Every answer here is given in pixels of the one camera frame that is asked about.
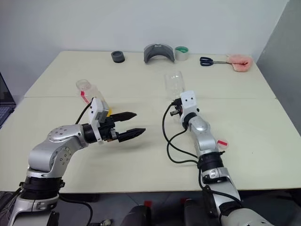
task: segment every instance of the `keyboard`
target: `keyboard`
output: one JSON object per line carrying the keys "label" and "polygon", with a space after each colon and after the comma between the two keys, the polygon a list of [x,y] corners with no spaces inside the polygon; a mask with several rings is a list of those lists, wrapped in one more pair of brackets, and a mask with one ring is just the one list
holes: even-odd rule
{"label": "keyboard", "polygon": [[0,106],[0,121],[9,110],[10,110],[10,107]]}

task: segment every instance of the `laptop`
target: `laptop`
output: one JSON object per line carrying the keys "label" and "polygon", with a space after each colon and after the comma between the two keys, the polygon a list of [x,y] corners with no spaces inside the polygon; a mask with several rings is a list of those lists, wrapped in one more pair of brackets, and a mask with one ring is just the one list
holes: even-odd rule
{"label": "laptop", "polygon": [[15,110],[16,103],[0,73],[0,128],[8,116]]}

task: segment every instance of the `white table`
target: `white table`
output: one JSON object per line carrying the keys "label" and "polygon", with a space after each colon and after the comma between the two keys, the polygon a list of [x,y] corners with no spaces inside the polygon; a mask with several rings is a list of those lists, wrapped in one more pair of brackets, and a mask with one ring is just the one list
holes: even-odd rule
{"label": "white table", "polygon": [[[108,97],[113,112],[138,115],[117,123],[117,131],[146,128],[135,139],[104,145],[91,144],[74,154],[63,177],[64,193],[199,190],[193,164],[172,163],[166,154],[161,120],[168,101],[160,97]],[[275,99],[199,99],[212,133],[226,139],[222,156],[237,189],[301,187],[301,138]],[[0,190],[14,191],[26,176],[29,151],[48,132],[73,124],[83,108],[79,97],[28,97],[0,130]],[[87,115],[82,123],[87,122]],[[169,136],[181,131],[176,118],[166,118]],[[180,148],[194,153],[189,134],[176,139]],[[171,151],[177,160],[187,156]]]}
{"label": "white table", "polygon": [[[25,97],[76,97],[75,83],[87,79],[104,97],[165,97],[164,74],[180,70],[187,90],[198,98],[275,98],[274,93],[253,64],[246,73],[231,65],[202,67],[191,55],[172,63],[167,58],[143,61],[143,53],[124,53],[126,60],[114,63],[110,52],[63,51],[34,83]],[[205,55],[226,60],[225,55]]]}

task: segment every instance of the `pink sponge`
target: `pink sponge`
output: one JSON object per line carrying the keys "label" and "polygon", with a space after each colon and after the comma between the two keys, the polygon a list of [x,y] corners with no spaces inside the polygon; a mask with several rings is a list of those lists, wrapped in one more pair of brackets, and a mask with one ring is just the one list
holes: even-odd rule
{"label": "pink sponge", "polygon": [[253,59],[244,55],[230,55],[227,62],[232,64],[233,69],[237,72],[246,72],[253,63]]}

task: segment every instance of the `laptop screen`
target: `laptop screen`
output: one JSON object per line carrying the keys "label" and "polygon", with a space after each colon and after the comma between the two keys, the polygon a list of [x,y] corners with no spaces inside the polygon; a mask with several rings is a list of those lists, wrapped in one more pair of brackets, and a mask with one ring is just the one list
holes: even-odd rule
{"label": "laptop screen", "polygon": [[0,73],[0,104],[15,104],[13,97],[11,96],[7,85]]}

